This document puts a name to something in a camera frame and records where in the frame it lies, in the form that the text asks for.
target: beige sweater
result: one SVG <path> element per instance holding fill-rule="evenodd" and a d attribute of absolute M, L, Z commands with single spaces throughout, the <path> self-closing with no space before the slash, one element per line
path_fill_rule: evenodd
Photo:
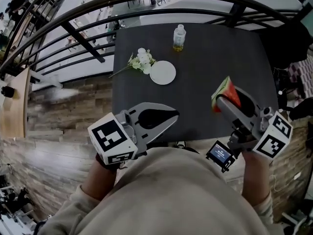
<path fill-rule="evenodd" d="M 272 223 L 270 195 L 253 208 L 225 183 L 220 168 L 199 154 L 154 148 L 130 162 L 101 202 L 78 187 L 39 234 L 283 234 Z"/>

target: plastic bottle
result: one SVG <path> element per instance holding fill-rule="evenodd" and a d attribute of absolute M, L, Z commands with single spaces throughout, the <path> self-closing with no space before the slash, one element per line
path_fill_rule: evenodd
<path fill-rule="evenodd" d="M 174 30 L 174 43 L 173 49 L 175 51 L 182 51 L 185 42 L 186 31 L 182 24 L 179 24 L 178 27 Z"/>

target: sleeve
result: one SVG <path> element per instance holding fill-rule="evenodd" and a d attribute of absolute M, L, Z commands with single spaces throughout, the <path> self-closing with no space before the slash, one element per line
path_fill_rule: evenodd
<path fill-rule="evenodd" d="M 270 235 L 284 235 L 281 225 L 273 222 L 273 201 L 271 193 L 259 205 L 253 207 Z"/>
<path fill-rule="evenodd" d="M 72 234 L 81 220 L 99 203 L 100 201 L 86 195 L 79 185 L 69 200 L 39 230 L 38 235 Z"/>

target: cable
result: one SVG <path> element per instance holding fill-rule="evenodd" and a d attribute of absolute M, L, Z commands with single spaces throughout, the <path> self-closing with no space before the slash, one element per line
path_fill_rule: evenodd
<path fill-rule="evenodd" d="M 276 189 L 276 176 L 274 174 L 270 175 L 269 177 L 273 176 L 275 179 L 275 183 L 274 183 L 274 191 L 275 192 L 280 192 L 281 190 L 283 190 L 284 188 L 286 188 L 292 181 L 294 181 L 294 179 L 292 178 L 288 184 L 284 185 L 284 187 L 280 188 L 279 190 Z"/>

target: watermelon slice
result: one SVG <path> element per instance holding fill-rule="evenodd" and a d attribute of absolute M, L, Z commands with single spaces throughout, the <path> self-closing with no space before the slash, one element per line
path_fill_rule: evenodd
<path fill-rule="evenodd" d="M 214 112 L 221 112 L 221 110 L 218 108 L 216 103 L 216 97 L 217 95 L 223 94 L 231 102 L 236 104 L 238 107 L 241 107 L 241 103 L 238 97 L 238 94 L 236 92 L 235 86 L 230 80 L 230 77 L 224 79 L 224 81 L 221 83 L 221 85 L 218 87 L 218 89 L 215 91 L 215 93 L 211 96 L 212 99 L 212 110 Z"/>

